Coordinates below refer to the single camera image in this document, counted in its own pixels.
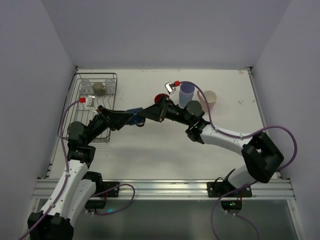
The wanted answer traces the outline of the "red mug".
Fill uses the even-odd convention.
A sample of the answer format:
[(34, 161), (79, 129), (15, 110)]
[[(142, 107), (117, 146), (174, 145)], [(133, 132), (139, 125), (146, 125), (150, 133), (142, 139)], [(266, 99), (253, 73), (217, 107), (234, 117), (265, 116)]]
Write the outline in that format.
[(169, 95), (166, 93), (159, 93), (154, 97), (155, 104), (162, 104), (165, 103), (166, 100), (169, 98)]

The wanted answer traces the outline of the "lavender plastic cup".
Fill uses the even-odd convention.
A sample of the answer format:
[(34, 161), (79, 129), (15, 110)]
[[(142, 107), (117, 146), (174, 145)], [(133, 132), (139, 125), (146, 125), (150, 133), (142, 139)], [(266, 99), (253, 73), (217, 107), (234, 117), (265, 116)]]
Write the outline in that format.
[(194, 85), (190, 83), (181, 83), (179, 88), (179, 105), (184, 108), (186, 104), (193, 99), (195, 92)]

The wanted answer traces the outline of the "clear glass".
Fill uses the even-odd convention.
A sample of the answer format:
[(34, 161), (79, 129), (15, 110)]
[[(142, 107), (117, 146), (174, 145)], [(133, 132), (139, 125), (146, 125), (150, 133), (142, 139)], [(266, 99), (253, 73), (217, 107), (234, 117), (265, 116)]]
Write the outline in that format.
[(84, 90), (86, 91), (92, 90), (92, 83), (88, 78), (82, 78), (80, 83)]
[(115, 80), (113, 78), (106, 78), (105, 79), (105, 90), (106, 92), (113, 92), (116, 87)]

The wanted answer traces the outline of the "dark blue mug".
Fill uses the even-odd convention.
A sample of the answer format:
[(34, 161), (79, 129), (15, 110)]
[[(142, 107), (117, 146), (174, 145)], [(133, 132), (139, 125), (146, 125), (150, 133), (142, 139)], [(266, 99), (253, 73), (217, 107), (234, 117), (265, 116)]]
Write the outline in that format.
[(138, 108), (128, 109), (125, 111), (126, 113), (133, 114), (133, 117), (127, 123), (128, 126), (143, 127), (145, 125), (146, 119), (138, 115), (138, 113), (142, 110), (143, 110), (142, 107), (138, 107)]

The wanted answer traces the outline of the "aluminium right side rail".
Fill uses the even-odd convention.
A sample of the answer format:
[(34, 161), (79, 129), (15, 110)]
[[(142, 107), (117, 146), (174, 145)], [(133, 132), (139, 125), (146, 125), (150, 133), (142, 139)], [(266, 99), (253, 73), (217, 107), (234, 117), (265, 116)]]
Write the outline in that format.
[(252, 86), (252, 89), (253, 89), (253, 93), (254, 93), (255, 101), (256, 101), (256, 104), (257, 104), (257, 107), (258, 107), (259, 115), (260, 115), (260, 118), (261, 118), (261, 121), (262, 121), (262, 125), (263, 125), (263, 127), (266, 127), (267, 123), (266, 123), (266, 120), (265, 120), (265, 116), (264, 116), (263, 109), (262, 109), (262, 106), (261, 106), (261, 102), (260, 102), (260, 99), (259, 99), (259, 95), (258, 95), (258, 92), (257, 92), (256, 84), (255, 84), (255, 81), (254, 81), (253, 68), (254, 68), (253, 66), (249, 66), (249, 67), (246, 67), (245, 69), (248, 72), (248, 76), (249, 76), (250, 83), (251, 83), (251, 86)]

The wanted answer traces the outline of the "aluminium rail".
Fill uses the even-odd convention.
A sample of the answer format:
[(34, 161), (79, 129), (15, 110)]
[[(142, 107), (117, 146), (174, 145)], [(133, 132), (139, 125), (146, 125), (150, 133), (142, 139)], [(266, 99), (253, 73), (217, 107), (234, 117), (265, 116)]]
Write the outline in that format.
[[(209, 197), (208, 180), (121, 180), (135, 188), (136, 200), (216, 200)], [(236, 194), (234, 199), (243, 200), (294, 200), (295, 194), (289, 180), (272, 179), (269, 183), (255, 183)]]
[(264, 116), (263, 109), (262, 109), (262, 106), (261, 106), (261, 102), (260, 102), (260, 99), (259, 99), (259, 95), (258, 95), (258, 92), (257, 92), (256, 84), (255, 84), (255, 81), (254, 81), (253, 68), (254, 68), (253, 66), (249, 66), (249, 67), (246, 67), (245, 69), (248, 72), (248, 76), (249, 76), (250, 83), (251, 83), (251, 86), (252, 86), (252, 89), (253, 89), (253, 93), (254, 93), (255, 101), (256, 101), (256, 104), (257, 104), (257, 107), (258, 107), (259, 115), (260, 115), (260, 118), (261, 118), (261, 121), (262, 121), (262, 125), (263, 125), (263, 127), (266, 127), (267, 123), (266, 123), (266, 120), (265, 120), (265, 116)]

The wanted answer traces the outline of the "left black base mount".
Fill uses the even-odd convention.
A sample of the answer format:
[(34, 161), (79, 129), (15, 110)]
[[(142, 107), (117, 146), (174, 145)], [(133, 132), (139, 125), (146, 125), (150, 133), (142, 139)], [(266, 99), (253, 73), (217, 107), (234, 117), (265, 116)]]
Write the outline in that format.
[(98, 185), (98, 189), (95, 191), (95, 197), (87, 201), (85, 209), (87, 211), (93, 211), (95, 213), (98, 210), (102, 210), (107, 205), (107, 200), (111, 198), (117, 198), (119, 196), (118, 181), (103, 181)]

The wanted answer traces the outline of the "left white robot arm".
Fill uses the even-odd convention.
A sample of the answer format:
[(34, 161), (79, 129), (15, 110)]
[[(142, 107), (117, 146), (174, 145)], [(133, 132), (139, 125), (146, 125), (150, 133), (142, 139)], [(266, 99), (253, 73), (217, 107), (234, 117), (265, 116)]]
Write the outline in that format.
[(30, 239), (73, 238), (77, 218), (102, 180), (99, 173), (88, 171), (96, 152), (90, 143), (106, 129), (120, 130), (134, 116), (132, 112), (108, 110), (100, 105), (88, 125), (74, 121), (68, 126), (67, 145), (62, 146), (65, 169), (41, 210), (30, 214)]

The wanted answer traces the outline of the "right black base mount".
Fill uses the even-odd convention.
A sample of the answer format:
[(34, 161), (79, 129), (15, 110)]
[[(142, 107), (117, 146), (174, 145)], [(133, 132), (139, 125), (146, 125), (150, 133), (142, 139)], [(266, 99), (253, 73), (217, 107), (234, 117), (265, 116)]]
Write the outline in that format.
[[(235, 189), (236, 188), (234, 186), (222, 177), (218, 177), (214, 181), (206, 183), (206, 190), (209, 198), (219, 198)], [(220, 201), (220, 205), (227, 213), (238, 214), (243, 207), (243, 198), (251, 198), (252, 196), (251, 187), (247, 187), (229, 194), (224, 200), (222, 199)]]

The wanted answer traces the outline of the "aluminium front rail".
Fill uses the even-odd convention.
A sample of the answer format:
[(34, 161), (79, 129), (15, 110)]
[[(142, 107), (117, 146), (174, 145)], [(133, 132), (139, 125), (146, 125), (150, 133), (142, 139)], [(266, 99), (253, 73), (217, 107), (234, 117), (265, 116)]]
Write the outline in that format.
[[(136, 200), (216, 200), (209, 197), (208, 180), (121, 180), (135, 188)], [(269, 183), (255, 183), (236, 194), (234, 199), (243, 200), (294, 200), (295, 194), (289, 180), (272, 179)]]

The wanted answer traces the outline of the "olive green mug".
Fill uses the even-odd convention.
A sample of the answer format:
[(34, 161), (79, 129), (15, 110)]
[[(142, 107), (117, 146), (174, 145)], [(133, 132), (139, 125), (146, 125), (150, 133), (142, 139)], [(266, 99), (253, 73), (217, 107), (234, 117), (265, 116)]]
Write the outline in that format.
[(102, 82), (95, 82), (92, 85), (92, 89), (96, 96), (103, 96), (106, 94), (106, 89)]

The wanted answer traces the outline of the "pink mug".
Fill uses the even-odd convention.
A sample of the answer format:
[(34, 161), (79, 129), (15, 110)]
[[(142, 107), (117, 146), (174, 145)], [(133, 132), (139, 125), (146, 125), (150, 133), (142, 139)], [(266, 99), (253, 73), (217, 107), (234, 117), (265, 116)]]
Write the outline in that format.
[(197, 91), (197, 97), (199, 99), (202, 110), (205, 113), (208, 113), (213, 109), (214, 105), (216, 104), (217, 95), (215, 92), (213, 92), (211, 90), (206, 90), (203, 93), (204, 93), (206, 100), (199, 90)]

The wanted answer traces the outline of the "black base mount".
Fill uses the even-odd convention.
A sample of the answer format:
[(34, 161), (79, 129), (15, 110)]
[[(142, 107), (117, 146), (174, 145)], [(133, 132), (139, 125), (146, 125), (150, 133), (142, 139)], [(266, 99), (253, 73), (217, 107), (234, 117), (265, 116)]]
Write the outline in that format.
[(93, 211), (95, 213), (98, 210), (102, 210), (107, 205), (107, 200), (111, 198), (117, 198), (119, 196), (118, 181), (103, 181), (98, 185), (98, 189), (95, 191), (95, 197), (87, 201), (85, 209), (87, 211)]
[[(206, 190), (209, 198), (219, 198), (235, 189), (236, 188), (234, 186), (222, 177), (218, 177), (214, 181), (206, 183)], [(220, 201), (220, 205), (227, 213), (238, 214), (243, 207), (243, 198), (251, 198), (252, 196), (251, 187), (247, 187), (229, 194), (224, 200), (222, 199)]]

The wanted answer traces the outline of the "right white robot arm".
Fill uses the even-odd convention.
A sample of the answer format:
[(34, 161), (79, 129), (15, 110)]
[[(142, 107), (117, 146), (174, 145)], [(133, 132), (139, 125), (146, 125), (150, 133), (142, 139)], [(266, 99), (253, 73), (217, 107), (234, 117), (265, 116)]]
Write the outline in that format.
[(252, 182), (268, 183), (284, 160), (270, 137), (263, 131), (248, 138), (235, 133), (222, 134), (203, 118), (204, 114), (196, 100), (181, 108), (166, 97), (138, 112), (138, 116), (155, 122), (169, 119), (187, 125), (185, 133), (191, 141), (218, 146), (241, 155), (244, 166), (233, 169), (216, 187), (221, 195)]

